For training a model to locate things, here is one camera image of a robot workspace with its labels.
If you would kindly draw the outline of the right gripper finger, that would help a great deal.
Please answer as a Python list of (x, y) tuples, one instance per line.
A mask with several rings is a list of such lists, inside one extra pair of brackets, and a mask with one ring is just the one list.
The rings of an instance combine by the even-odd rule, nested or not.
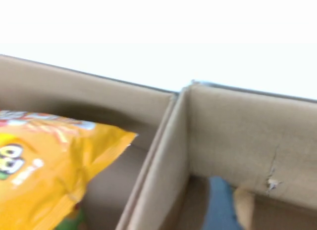
[(204, 216), (204, 230), (240, 230), (234, 208), (233, 192), (229, 183), (216, 176), (209, 178), (207, 211)]

